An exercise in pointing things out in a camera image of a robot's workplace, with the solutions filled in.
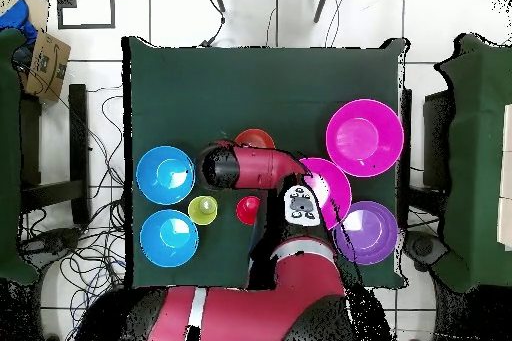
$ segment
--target green cup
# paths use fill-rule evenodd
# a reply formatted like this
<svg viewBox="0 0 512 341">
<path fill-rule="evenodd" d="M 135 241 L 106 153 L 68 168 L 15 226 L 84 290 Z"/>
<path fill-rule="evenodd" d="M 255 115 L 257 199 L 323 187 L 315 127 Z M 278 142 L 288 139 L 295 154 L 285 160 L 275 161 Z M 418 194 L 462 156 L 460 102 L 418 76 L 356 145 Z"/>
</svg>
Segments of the green cup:
<svg viewBox="0 0 512 341">
<path fill-rule="evenodd" d="M 217 217 L 217 201 L 211 196 L 199 196 L 188 205 L 188 216 L 197 225 L 209 225 Z"/>
</svg>

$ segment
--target red bowl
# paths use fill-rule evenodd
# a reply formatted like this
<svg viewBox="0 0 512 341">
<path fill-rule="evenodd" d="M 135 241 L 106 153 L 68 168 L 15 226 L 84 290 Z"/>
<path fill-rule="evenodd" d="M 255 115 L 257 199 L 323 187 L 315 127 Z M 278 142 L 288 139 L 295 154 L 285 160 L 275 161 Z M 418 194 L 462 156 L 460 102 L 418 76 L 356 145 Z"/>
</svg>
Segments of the red bowl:
<svg viewBox="0 0 512 341">
<path fill-rule="evenodd" d="M 248 145 L 250 147 L 258 148 L 275 148 L 274 140 L 262 129 L 247 129 L 246 131 L 238 134 L 235 138 L 238 145 Z"/>
<path fill-rule="evenodd" d="M 247 196 L 236 205 L 236 217 L 246 225 L 254 225 L 256 214 L 260 207 L 260 199 L 256 196 Z"/>
</svg>

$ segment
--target magenta bowl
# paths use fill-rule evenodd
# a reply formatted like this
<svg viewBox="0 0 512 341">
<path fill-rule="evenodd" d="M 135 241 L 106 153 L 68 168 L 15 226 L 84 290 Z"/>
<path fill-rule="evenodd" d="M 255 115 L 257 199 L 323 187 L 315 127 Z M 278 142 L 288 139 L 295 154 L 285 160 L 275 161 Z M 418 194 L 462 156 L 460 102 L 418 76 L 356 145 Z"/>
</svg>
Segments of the magenta bowl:
<svg viewBox="0 0 512 341">
<path fill-rule="evenodd" d="M 338 223 L 335 206 L 339 219 L 343 220 L 352 202 L 352 191 L 347 176 L 329 160 L 311 157 L 300 159 L 300 162 L 313 175 L 305 176 L 304 180 L 315 193 L 327 229 L 332 229 Z"/>
<path fill-rule="evenodd" d="M 327 153 L 344 172 L 370 177 L 387 171 L 400 157 L 404 130 L 385 104 L 362 98 L 341 107 L 326 131 Z"/>
</svg>

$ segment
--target floor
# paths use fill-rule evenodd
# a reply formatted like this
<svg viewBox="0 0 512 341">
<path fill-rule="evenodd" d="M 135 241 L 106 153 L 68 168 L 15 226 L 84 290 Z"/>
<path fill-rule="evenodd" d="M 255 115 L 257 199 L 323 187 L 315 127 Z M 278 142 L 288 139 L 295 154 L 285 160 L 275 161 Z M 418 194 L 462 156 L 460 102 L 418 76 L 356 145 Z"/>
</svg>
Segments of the floor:
<svg viewBox="0 0 512 341">
<path fill-rule="evenodd" d="M 77 0 L 78 7 L 63 10 L 64 24 L 110 24 L 110 0 Z M 336 47 L 379 47 L 386 39 L 406 37 L 411 42 L 406 56 L 406 86 L 413 91 L 412 166 L 423 167 L 422 104 L 428 94 L 446 88 L 433 64 L 453 52 L 454 38 L 463 32 L 477 32 L 495 43 L 507 43 L 512 37 L 510 0 L 343 0 L 337 37 L 337 20 L 326 41 L 326 33 L 336 9 L 335 0 L 327 0 L 318 24 L 313 23 L 318 0 L 279 0 L 279 47 L 319 47 L 327 42 Z M 208 0 L 115 0 L 115 28 L 58 29 L 56 0 L 49 0 L 48 32 L 71 46 L 71 55 L 61 98 L 67 100 L 70 83 L 85 83 L 89 94 L 89 128 L 105 143 L 110 155 L 120 140 L 119 132 L 101 114 L 105 99 L 119 96 L 121 85 L 120 38 L 135 35 L 157 46 L 193 46 L 208 40 L 219 27 L 219 14 Z M 276 46 L 275 14 L 268 30 L 274 0 L 224 0 L 226 23 L 214 42 L 218 47 L 242 45 Z M 105 113 L 119 126 L 122 123 L 121 98 L 105 104 Z M 69 179 L 69 141 L 67 109 L 62 103 L 44 104 L 41 121 L 42 181 Z M 91 141 L 90 175 L 93 211 L 112 198 L 119 198 L 120 188 L 97 188 L 105 172 L 104 158 Z M 111 165 L 124 176 L 123 148 L 116 151 Z M 411 171 L 412 183 L 421 185 L 421 172 Z M 47 208 L 42 230 L 71 226 L 69 204 Z M 30 220 L 40 218 L 33 212 Z M 411 223 L 419 222 L 412 215 Z M 91 232 L 101 230 L 108 221 L 96 220 Z M 116 244 L 123 252 L 122 242 Z M 429 341 L 435 320 L 435 296 L 428 274 L 417 272 L 412 261 L 402 257 L 401 269 L 408 279 L 399 291 L 376 289 L 397 341 Z M 68 279 L 79 284 L 69 263 L 63 265 Z M 77 287 L 60 273 L 59 263 L 47 273 L 42 294 L 42 320 L 47 333 L 64 338 L 72 329 L 70 301 Z M 74 307 L 79 307 L 78 299 Z"/>
</svg>

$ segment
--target green table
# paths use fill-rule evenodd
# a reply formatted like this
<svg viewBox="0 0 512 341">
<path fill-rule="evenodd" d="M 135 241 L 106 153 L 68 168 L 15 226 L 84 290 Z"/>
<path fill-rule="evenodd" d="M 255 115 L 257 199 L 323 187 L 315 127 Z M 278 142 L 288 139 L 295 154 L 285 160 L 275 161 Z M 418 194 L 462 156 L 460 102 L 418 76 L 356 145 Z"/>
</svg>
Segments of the green table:
<svg viewBox="0 0 512 341">
<path fill-rule="evenodd" d="M 373 98 L 398 111 L 403 40 L 366 50 L 153 48 L 137 38 L 128 43 L 134 174 L 139 159 L 153 147 L 172 145 L 194 159 L 212 140 L 233 139 L 251 127 L 266 130 L 278 148 L 297 157 L 328 158 L 325 129 L 344 103 Z M 349 180 L 353 201 L 374 200 L 395 211 L 395 168 Z M 195 185 L 185 200 L 170 207 L 186 213 L 190 200 L 205 193 Z M 243 287 L 252 227 L 236 219 L 235 205 L 249 194 L 213 194 L 219 213 L 211 225 L 198 227 L 196 254 L 181 267 L 165 269 L 153 265 L 139 243 L 144 221 L 165 207 L 149 202 L 133 180 L 133 286 Z M 343 257 L 338 263 L 342 271 L 353 269 Z M 393 263 L 391 255 L 361 267 L 365 284 L 403 286 Z"/>
<path fill-rule="evenodd" d="M 439 69 L 451 81 L 456 113 L 449 131 L 452 189 L 443 232 L 451 251 L 433 270 L 461 293 L 479 284 L 510 287 L 512 252 L 497 242 L 497 220 L 512 49 L 463 35 Z"/>
</svg>

